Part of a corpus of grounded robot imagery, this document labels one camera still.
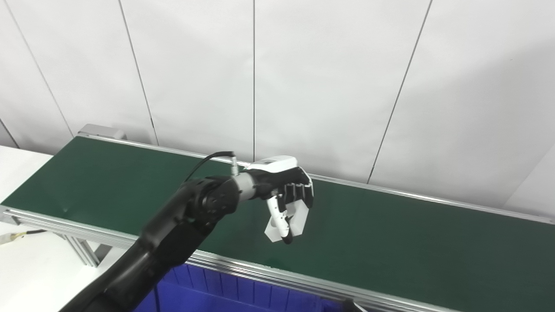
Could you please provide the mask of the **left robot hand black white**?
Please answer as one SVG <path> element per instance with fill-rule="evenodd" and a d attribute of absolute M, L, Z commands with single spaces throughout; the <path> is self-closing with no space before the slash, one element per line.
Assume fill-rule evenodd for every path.
<path fill-rule="evenodd" d="M 274 156 L 252 162 L 238 175 L 241 200 L 261 199 L 270 219 L 265 235 L 272 242 L 291 244 L 303 233 L 313 207 L 313 180 L 293 156 Z"/>

